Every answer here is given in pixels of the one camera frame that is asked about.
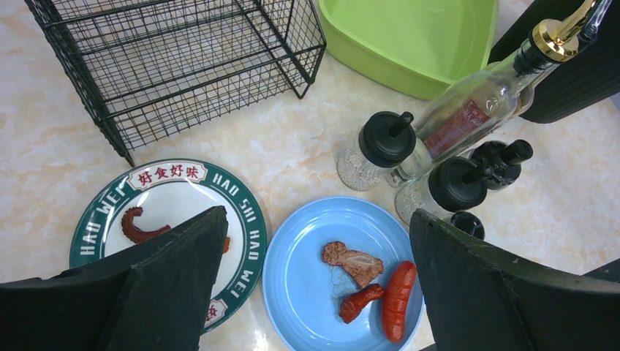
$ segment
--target blue plate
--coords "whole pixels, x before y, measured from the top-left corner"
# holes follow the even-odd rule
[[[383,335],[381,301],[344,324],[338,316],[340,303],[358,289],[340,267],[321,260],[323,247],[331,241],[383,260],[385,271],[373,281],[383,287],[400,262],[413,261],[407,232],[380,207],[353,197],[327,197],[305,205],[284,221],[265,258],[262,288],[278,334],[299,351],[401,350],[422,316],[418,280],[407,307],[405,337],[398,344]]]

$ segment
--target glass bottle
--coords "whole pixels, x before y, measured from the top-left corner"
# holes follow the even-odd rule
[[[474,208],[486,198],[484,179],[489,176],[490,167],[463,157],[450,157],[396,194],[396,213],[409,223],[418,208],[439,218]]]
[[[336,169],[342,182],[365,192],[398,166],[415,148],[412,121],[409,112],[375,113],[338,160]]]
[[[485,67],[485,70],[490,70],[491,68],[496,67],[498,64],[499,62],[493,62],[487,67]],[[534,102],[534,88],[556,67],[557,66],[547,69],[543,74],[539,75],[532,83],[526,86],[519,93],[517,107],[515,109],[515,112],[513,113],[513,116],[519,116],[523,112],[527,111],[530,106],[532,106],[532,103]],[[460,156],[469,158],[469,155],[471,155],[472,152],[473,150],[467,151],[465,154],[462,154]],[[441,159],[433,159],[429,154],[428,149],[424,145],[424,142],[422,142],[422,140],[420,139],[417,139],[415,149],[411,156],[407,157],[399,166],[397,166],[396,168],[394,168],[394,170],[392,170],[392,172],[390,172],[390,174],[386,177],[387,182],[392,187],[399,188],[409,183],[410,181],[414,181],[416,177],[419,177],[422,175],[422,173],[427,172],[429,168],[437,166],[439,164],[439,161],[441,161]]]
[[[450,87],[416,125],[416,135],[431,161],[406,160],[404,165],[408,169],[398,169],[406,173],[403,178],[420,177],[508,121],[519,106],[520,92],[557,65],[541,56],[525,42],[495,67],[476,72]]]
[[[606,1],[589,0],[562,22],[541,21],[528,40],[503,61],[452,85],[415,126],[431,162],[415,165],[412,173],[401,176],[416,179],[426,174],[434,164],[460,154],[514,116],[524,89],[591,44],[591,40],[581,43],[578,36],[582,31],[596,32],[607,6]]]

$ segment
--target gold bottle cap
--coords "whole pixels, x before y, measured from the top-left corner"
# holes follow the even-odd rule
[[[600,3],[606,0],[585,0],[571,16],[559,20],[542,20],[532,31],[534,44],[548,58],[557,62],[566,62],[579,53],[577,34],[589,18],[600,9]]]

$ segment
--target meat slice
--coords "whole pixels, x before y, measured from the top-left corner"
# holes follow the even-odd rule
[[[383,261],[363,252],[349,250],[344,243],[334,241],[325,245],[323,262],[342,267],[353,278],[359,289],[363,289],[383,273]]]

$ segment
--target green plastic basin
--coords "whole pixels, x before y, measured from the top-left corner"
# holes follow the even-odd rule
[[[328,51],[397,91],[434,99],[487,64],[498,0],[319,0]]]

